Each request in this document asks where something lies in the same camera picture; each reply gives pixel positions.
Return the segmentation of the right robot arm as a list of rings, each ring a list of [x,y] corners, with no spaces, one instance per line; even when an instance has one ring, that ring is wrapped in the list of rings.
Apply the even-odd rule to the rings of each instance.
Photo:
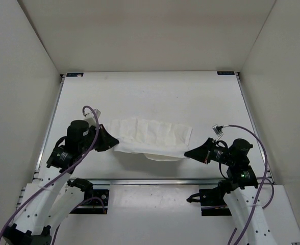
[[[208,138],[203,145],[187,151],[187,158],[228,167],[227,177],[215,188],[200,189],[187,202],[200,203],[203,214],[213,209],[230,214],[239,234],[235,244],[276,244],[259,199],[263,183],[258,182],[247,156],[252,148],[245,139],[235,139],[227,146],[222,140]]]

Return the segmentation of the white pleated skirt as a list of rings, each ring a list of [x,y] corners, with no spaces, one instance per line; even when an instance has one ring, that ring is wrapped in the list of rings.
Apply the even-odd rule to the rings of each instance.
[[[105,128],[119,140],[114,151],[143,154],[153,161],[185,159],[192,133],[189,126],[139,118],[114,119]]]

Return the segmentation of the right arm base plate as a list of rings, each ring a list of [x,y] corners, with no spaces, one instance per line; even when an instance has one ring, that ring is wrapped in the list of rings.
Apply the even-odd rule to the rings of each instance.
[[[212,189],[200,188],[198,193],[192,194],[186,201],[200,203],[201,216],[231,216],[231,212],[223,200],[224,195],[230,193],[231,187],[228,180],[221,180]]]

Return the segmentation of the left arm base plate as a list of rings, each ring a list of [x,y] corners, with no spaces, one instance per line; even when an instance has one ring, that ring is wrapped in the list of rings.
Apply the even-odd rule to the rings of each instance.
[[[108,213],[110,190],[94,187],[86,179],[76,178],[67,181],[68,187],[77,187],[83,194],[82,202],[70,214],[100,214]]]

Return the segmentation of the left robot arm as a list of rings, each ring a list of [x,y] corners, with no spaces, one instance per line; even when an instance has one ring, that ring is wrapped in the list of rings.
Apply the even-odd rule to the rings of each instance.
[[[12,214],[0,233],[8,244],[52,244],[63,220],[76,208],[98,201],[93,184],[82,178],[70,180],[75,168],[91,151],[104,152],[118,145],[104,125],[74,120],[66,136],[55,144],[37,191]]]

